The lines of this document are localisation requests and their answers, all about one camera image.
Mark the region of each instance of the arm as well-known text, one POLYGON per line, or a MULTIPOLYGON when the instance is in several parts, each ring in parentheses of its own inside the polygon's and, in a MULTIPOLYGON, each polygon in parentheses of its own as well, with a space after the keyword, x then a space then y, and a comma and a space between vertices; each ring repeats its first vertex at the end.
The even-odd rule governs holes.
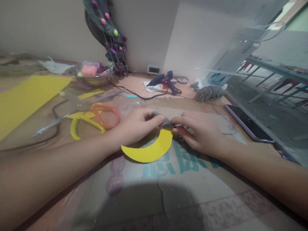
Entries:
POLYGON ((194 130, 195 133, 190 134, 183 128, 174 129, 193 149, 225 162, 294 212, 308 219, 307 168, 224 136, 202 113, 184 112, 171 122, 194 130))
POLYGON ((8 156, 0 163, 0 230, 12 230, 107 156, 162 124, 152 109, 132 112, 112 130, 60 147, 8 156))

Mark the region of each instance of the left hand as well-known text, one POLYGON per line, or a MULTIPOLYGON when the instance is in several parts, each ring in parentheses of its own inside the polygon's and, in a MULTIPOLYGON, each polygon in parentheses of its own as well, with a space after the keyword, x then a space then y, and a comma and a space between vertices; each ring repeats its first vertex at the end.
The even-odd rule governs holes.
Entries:
POLYGON ((136 109, 107 134, 113 137, 119 147, 135 143, 164 122, 165 116, 153 117, 153 111, 150 108, 136 109))

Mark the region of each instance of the hand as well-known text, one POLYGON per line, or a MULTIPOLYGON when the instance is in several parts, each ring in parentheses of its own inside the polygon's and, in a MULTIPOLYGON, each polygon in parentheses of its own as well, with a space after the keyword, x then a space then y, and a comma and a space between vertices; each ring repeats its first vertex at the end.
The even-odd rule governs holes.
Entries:
POLYGON ((194 131, 194 134, 190 134, 184 128, 173 129, 173 132, 181 135, 193 149, 216 158, 226 152, 228 138, 204 113, 187 111, 174 117, 171 122, 187 126, 194 131))
POLYGON ((108 134, 120 145, 128 146, 145 137, 150 131, 160 126, 165 117, 163 115, 153 117, 153 109, 140 108, 132 111, 116 127, 111 129, 108 134))

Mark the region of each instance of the yellow paper sheet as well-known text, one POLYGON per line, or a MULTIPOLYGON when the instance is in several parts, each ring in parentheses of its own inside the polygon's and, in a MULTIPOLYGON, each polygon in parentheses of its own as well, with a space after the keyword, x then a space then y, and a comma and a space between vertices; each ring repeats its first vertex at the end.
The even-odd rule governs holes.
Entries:
POLYGON ((43 106, 72 78, 32 76, 17 87, 0 94, 0 141, 43 106))
POLYGON ((89 92, 89 93, 80 95, 80 96, 78 96, 78 98, 79 98, 79 99, 86 99, 86 98, 89 98, 89 97, 91 97, 91 96, 94 96, 95 94, 100 94, 100 93, 102 93, 102 92, 104 92, 104 91, 101 90, 101 89, 96 89, 96 90, 91 91, 91 92, 89 92))
POLYGON ((129 148, 121 145, 122 151, 130 158, 141 163, 150 163, 161 158, 172 144, 172 131, 161 129, 157 140, 146 148, 129 148))

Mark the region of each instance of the blue glue gun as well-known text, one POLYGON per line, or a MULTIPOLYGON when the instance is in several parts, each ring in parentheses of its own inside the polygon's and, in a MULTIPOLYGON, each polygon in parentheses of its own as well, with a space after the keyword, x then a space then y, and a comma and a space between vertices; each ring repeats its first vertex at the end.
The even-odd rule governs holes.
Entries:
POLYGON ((157 76, 155 79, 153 79, 147 85, 147 87, 148 86, 156 86, 157 84, 164 84, 168 88, 171 89, 172 95, 181 94, 182 92, 173 85, 173 83, 171 82, 171 79, 173 79, 173 72, 168 71, 167 75, 161 74, 161 75, 157 76))

